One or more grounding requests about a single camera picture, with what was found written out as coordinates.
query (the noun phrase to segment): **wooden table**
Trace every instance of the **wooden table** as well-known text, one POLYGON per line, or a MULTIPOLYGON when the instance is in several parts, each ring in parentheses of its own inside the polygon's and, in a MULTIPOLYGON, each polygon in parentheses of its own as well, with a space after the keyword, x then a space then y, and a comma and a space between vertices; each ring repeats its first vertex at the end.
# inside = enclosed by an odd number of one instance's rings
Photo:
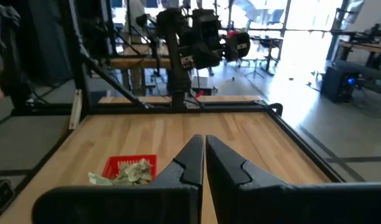
MULTIPOLYGON (((132 67, 141 67, 141 68, 156 68, 156 59, 151 58, 152 50, 146 44, 134 44, 133 47, 141 53, 141 55, 148 55, 149 58, 114 58, 110 61, 110 65, 115 68, 127 69, 132 67)), ((120 52, 121 55, 133 55, 137 56, 136 52, 126 47, 124 52, 120 52)), ((170 68, 170 60, 168 59, 168 50, 165 45, 162 45, 158 49, 158 54, 160 58, 160 67, 161 68, 170 68)))
POLYGON ((339 45, 341 47, 347 47, 352 49, 362 49, 367 50, 369 52, 375 52, 381 54, 381 44, 358 44, 358 43, 352 43, 352 42, 346 42, 343 40, 340 40, 339 45))
MULTIPOLYGON (((250 101, 257 96, 203 96, 200 101, 250 101)), ((145 97, 165 102, 167 97, 145 97)), ((102 103, 127 102, 106 97, 102 103)), ((329 179, 264 113, 131 114, 88 116, 68 137, 0 217, 0 224, 30 224, 31 209, 44 192, 65 185, 90 185, 88 172, 101 174, 110 156, 157 154, 161 172, 194 134, 213 134, 257 166, 291 184, 329 179)), ((217 223, 204 174, 202 223, 217 223)))
POLYGON ((337 49, 335 58, 333 60, 334 62, 338 60, 346 61, 352 49, 361 49, 361 50, 366 50, 370 52, 370 55, 366 61, 365 66, 371 67, 375 54, 381 54, 381 44, 360 44, 360 43, 346 42, 346 41, 340 40, 339 46, 340 47, 337 49))

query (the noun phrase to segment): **gray floor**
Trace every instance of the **gray floor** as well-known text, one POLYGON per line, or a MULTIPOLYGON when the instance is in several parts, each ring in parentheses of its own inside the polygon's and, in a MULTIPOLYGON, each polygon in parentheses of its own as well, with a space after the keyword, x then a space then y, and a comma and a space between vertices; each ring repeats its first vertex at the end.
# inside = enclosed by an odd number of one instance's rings
MULTIPOLYGON (((365 104, 374 102, 368 109, 334 104, 305 85, 308 79, 313 79, 309 71, 285 63, 279 64, 274 77, 258 70, 264 78, 247 75, 252 68, 235 68, 232 64, 213 70, 215 75, 210 84, 220 87, 216 95, 260 95, 270 103, 282 103, 285 121, 345 180, 381 181, 381 119, 378 118, 381 96, 364 93, 365 104)), ((202 70, 200 74, 207 75, 207 71, 202 70)), ((160 94, 165 94, 165 88, 159 86, 160 94)), ((90 88, 111 89, 100 79, 90 80, 90 88)), ((51 103, 71 102, 74 84, 69 81, 55 90, 43 87, 37 92, 47 93, 44 98, 51 103)), ((67 117, 11 118, 11 109, 9 98, 0 103, 0 170, 5 170, 0 171, 3 175, 0 178, 12 175, 15 186, 23 178, 23 172, 32 169, 59 139, 67 117)))

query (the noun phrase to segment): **paper money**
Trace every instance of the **paper money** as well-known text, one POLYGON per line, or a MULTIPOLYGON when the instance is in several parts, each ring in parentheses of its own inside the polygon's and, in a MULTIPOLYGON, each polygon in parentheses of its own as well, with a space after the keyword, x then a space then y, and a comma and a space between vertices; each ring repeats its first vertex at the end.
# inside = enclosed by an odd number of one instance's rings
POLYGON ((140 162, 129 164, 122 163, 119 165, 119 174, 116 178, 110 180, 91 172, 88 173, 90 182, 100 186, 132 186, 149 184, 152 181, 151 174, 152 165, 145 159, 140 162))
POLYGON ((107 179, 105 177, 102 177, 98 174, 93 174, 91 172, 88 173, 88 178, 90 179, 90 182, 93 184, 97 184, 99 186, 112 186, 113 182, 110 179, 107 179))

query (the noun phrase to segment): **red plastic basket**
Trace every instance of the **red plastic basket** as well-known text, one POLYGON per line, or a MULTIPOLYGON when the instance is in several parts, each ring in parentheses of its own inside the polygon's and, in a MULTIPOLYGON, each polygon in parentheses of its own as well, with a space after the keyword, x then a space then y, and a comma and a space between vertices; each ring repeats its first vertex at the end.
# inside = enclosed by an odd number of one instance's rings
POLYGON ((158 164, 158 159, 156 155, 136 155, 136 156, 111 156, 103 169, 102 176, 108 179, 116 178, 119 173, 119 165, 123 162, 128 162, 129 164, 134 164, 139 162, 141 159, 146 159, 150 164, 152 164, 151 174, 152 179, 156 178, 156 166, 158 164))

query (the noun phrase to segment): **desk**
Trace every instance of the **desk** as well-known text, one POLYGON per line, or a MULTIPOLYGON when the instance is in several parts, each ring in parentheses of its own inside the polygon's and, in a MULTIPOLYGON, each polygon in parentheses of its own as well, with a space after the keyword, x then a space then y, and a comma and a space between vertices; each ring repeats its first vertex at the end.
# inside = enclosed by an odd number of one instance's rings
POLYGON ((338 48, 336 56, 334 61, 337 60, 347 60, 348 55, 352 49, 361 49, 361 50, 367 50, 370 52, 369 58, 366 62, 366 66, 369 67, 374 59, 375 54, 381 54, 381 44, 360 44, 360 43, 353 43, 353 42, 346 42, 343 40, 340 40, 339 46, 341 48, 338 48))
MULTIPOLYGON (((201 96, 200 101, 250 101, 257 96, 201 96)), ((145 97, 165 102, 167 97, 145 97)), ((127 102, 106 97, 102 103, 127 102)), ((264 113, 121 114, 87 116, 29 185, 1 215, 0 224, 30 224, 31 209, 44 192, 64 185, 90 185, 88 172, 101 174, 110 156, 157 154, 161 172, 194 134, 213 134, 257 166, 292 184, 329 179, 264 113)), ((204 174, 202 223, 217 223, 204 174)))
POLYGON ((252 41, 259 41, 260 45, 262 45, 264 48, 268 48, 268 55, 265 56, 265 60, 266 60, 265 71, 268 72, 270 75, 273 75, 272 73, 270 73, 271 60, 274 60, 276 62, 275 63, 275 65, 276 65, 279 62, 279 59, 272 57, 272 49, 275 47, 281 49, 282 44, 283 44, 283 38, 281 38, 281 37, 280 38, 252 37, 251 40, 252 41))
MULTIPOLYGON (((136 52, 126 47, 123 52, 120 52, 121 55, 134 56, 134 58, 113 58, 110 61, 110 65, 115 68, 120 69, 129 69, 132 67, 141 67, 141 68, 156 68, 156 59, 151 58, 152 50, 146 44, 133 44, 133 47, 141 53, 143 56, 150 56, 150 58, 136 58, 139 57, 136 52)), ((158 49, 158 54, 160 58, 160 67, 161 68, 170 68, 170 59, 168 59, 168 50, 165 45, 160 46, 158 49)))

